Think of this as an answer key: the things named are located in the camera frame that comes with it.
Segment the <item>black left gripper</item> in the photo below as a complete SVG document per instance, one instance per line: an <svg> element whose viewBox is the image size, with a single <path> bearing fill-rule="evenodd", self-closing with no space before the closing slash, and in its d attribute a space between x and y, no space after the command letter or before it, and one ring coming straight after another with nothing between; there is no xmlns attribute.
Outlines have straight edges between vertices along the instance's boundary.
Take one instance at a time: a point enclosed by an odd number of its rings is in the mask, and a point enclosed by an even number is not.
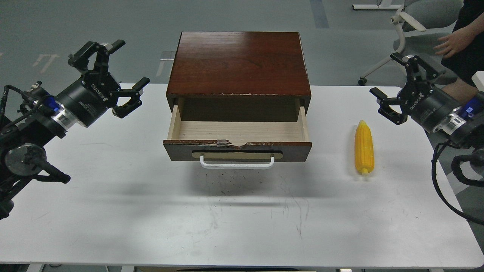
<svg viewBox="0 0 484 272"><path fill-rule="evenodd" d="M150 83L150 79L143 77L131 89L121 89L108 71L110 55L125 44L124 40L116 40L112 44L89 41L78 52L69 55L68 64L77 69L81 76L56 95L55 100L85 127L91 126L110 107L114 116L124 118L142 105L143 88ZM95 53L93 69L89 70L89 59ZM116 104L120 97L130 99L119 106Z"/></svg>

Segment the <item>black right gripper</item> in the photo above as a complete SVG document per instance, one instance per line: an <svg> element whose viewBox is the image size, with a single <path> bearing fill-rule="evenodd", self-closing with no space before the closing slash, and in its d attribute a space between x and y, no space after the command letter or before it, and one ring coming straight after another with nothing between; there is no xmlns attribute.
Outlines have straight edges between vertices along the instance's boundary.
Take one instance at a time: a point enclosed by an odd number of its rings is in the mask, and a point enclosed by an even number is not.
<svg viewBox="0 0 484 272"><path fill-rule="evenodd" d="M401 89L398 97L388 97L379 88L371 88L370 93L377 98L380 105L378 113L396 125L405 123L409 115L425 131L438 131L444 119L460 107L460 103L440 88L413 90L410 85L434 84L445 74L445 68L427 55L405 56L394 52L389 57L405 69L407 85ZM403 113L396 112L391 106L402 106Z"/></svg>

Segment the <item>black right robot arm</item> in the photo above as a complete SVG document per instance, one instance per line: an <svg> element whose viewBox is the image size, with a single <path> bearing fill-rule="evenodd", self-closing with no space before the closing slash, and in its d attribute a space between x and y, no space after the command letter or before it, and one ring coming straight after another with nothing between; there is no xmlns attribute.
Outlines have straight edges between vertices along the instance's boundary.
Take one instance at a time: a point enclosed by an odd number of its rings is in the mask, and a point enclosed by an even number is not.
<svg viewBox="0 0 484 272"><path fill-rule="evenodd" d="M406 70L407 83L396 97L388 97L378 88L371 88L380 105L378 112L396 125L411 117L429 133L443 131L457 148L474 148L470 155L453 158L451 169L462 184L483 187L483 182L465 177L460 167L469 162L472 169L483 174L483 92L466 107L433 84L439 73L419 56L403 56L394 52L390 58Z"/></svg>

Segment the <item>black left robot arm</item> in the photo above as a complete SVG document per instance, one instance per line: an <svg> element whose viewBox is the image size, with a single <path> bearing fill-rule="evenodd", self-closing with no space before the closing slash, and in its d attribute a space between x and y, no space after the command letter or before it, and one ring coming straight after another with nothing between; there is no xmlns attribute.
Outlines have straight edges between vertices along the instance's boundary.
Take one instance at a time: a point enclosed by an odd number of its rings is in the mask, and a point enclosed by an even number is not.
<svg viewBox="0 0 484 272"><path fill-rule="evenodd" d="M80 78L53 96L34 83L28 91L6 85L1 95L0 135L0 217L7 218L15 197L32 180L67 184L70 176L47 161L45 145L55 137L63 138L74 124L91 126L107 110L124 118L141 102L144 86L140 79L123 89L109 72L109 58L126 44L89 41L69 55L68 64Z"/></svg>

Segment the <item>person's hand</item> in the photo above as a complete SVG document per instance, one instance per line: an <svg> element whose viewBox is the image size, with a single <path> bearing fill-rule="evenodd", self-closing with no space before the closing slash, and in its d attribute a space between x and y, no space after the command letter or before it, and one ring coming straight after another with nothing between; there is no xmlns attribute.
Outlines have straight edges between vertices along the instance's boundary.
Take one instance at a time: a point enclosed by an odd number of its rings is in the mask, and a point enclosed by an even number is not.
<svg viewBox="0 0 484 272"><path fill-rule="evenodd" d="M467 28L458 29L447 36L438 38L440 42L434 47L436 55L441 55L443 58L450 58L464 50L474 40L476 34Z"/></svg>

